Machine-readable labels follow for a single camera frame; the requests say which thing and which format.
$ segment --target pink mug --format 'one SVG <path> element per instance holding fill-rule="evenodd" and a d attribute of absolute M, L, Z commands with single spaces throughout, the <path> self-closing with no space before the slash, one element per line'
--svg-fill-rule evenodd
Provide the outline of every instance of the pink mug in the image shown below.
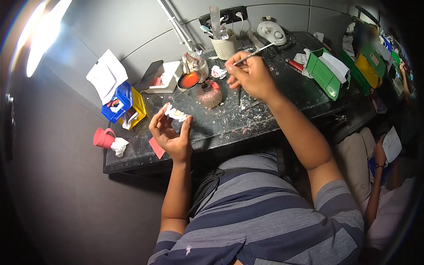
<path fill-rule="evenodd" d="M 115 141 L 115 138 L 116 138 L 116 135 L 112 129 L 107 128 L 106 130 L 103 130 L 102 128 L 99 128 L 96 130 L 96 133 L 94 134 L 93 144 L 98 147 L 110 149 L 110 146 Z"/>

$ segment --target crumpled tissue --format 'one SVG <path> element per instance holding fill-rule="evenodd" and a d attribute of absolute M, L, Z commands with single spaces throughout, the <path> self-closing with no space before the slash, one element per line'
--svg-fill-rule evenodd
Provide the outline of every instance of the crumpled tissue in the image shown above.
<path fill-rule="evenodd" d="M 310 49 L 303 49 L 303 51 L 306 54 L 302 54 L 302 53 L 298 53 L 294 56 L 293 61 L 300 63 L 301 65 L 303 65 L 303 71 L 302 71 L 302 75 L 308 77 L 308 78 L 313 78 L 312 75 L 310 75 L 308 73 L 308 71 L 306 71 L 306 64 L 308 63 L 309 60 L 309 55 L 311 54 L 311 50 Z"/>
<path fill-rule="evenodd" d="M 127 140 L 117 137 L 110 148 L 115 151 L 115 155 L 117 157 L 122 157 L 124 155 L 125 148 L 127 148 L 127 144 L 129 144 Z"/>
<path fill-rule="evenodd" d="M 221 69 L 219 66 L 214 65 L 211 70 L 211 76 L 223 79 L 227 75 L 227 69 Z"/>

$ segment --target workbench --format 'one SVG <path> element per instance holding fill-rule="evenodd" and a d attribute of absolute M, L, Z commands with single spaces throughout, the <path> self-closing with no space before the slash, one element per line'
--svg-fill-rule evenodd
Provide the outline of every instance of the workbench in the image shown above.
<path fill-rule="evenodd" d="M 297 53 L 304 53 L 304 48 L 318 50 L 323 47 L 312 34 L 308 32 L 291 32 L 288 38 L 296 41 L 292 47 L 279 52 L 276 57 L 265 59 L 269 67 L 274 68 L 271 72 L 277 87 L 284 93 L 309 119 L 315 119 L 324 115 L 338 113 L 349 108 L 351 104 L 364 97 L 359 93 L 354 82 L 350 88 L 339 95 L 336 101 L 331 100 L 320 88 L 314 79 L 302 76 L 286 65 L 285 59 L 293 59 Z M 249 48 L 251 43 L 243 41 L 238 45 L 239 50 Z M 214 50 L 205 52 L 202 57 L 206 59 L 209 71 L 213 65 L 224 68 L 225 61 L 210 59 L 216 56 Z M 105 149 L 103 172 L 117 173 L 141 169 L 149 172 L 153 166 L 165 168 L 172 165 L 170 157 L 165 153 L 161 160 L 157 158 L 149 145 L 152 137 L 148 125 L 152 116 L 158 110 L 170 102 L 178 110 L 193 116 L 193 126 L 191 131 L 191 143 L 193 155 L 201 156 L 208 150 L 217 149 L 223 146 L 233 145 L 247 139 L 254 139 L 264 134 L 279 130 L 279 126 L 272 116 L 270 110 L 261 103 L 250 109 L 240 112 L 242 106 L 247 106 L 255 101 L 243 89 L 240 91 L 240 105 L 237 102 L 237 93 L 230 90 L 226 83 L 227 78 L 214 80 L 220 86 L 223 94 L 223 104 L 212 109 L 206 109 L 200 105 L 196 99 L 196 91 L 186 90 L 181 92 L 176 88 L 173 93 L 147 94 L 142 92 L 142 96 L 147 109 L 147 117 L 140 121 L 133 129 L 125 130 L 119 123 L 111 124 L 109 127 L 114 130 L 117 137 L 126 139 L 129 144 L 123 157 L 115 156 L 114 151 Z M 179 132 L 181 123 L 173 122 L 173 128 Z"/>

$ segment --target white box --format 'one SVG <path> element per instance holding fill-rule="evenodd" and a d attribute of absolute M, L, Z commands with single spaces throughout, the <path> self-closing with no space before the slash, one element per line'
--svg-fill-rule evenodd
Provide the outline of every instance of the white box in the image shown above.
<path fill-rule="evenodd" d="M 172 61 L 163 64 L 164 73 L 162 74 L 163 86 L 150 86 L 144 92 L 153 93 L 172 93 L 174 92 L 177 82 L 183 74 L 180 61 Z"/>

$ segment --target striped shirt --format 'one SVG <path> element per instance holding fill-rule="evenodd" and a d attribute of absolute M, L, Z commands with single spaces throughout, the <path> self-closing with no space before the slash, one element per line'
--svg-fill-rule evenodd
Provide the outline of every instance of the striped shirt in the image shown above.
<path fill-rule="evenodd" d="M 270 157 L 240 156 L 220 168 L 226 173 L 218 188 L 184 234 L 161 232 L 148 264 L 357 263 L 364 221 L 345 181 L 327 183 L 311 206 L 272 174 L 277 165 Z M 237 174 L 234 168 L 256 171 Z"/>

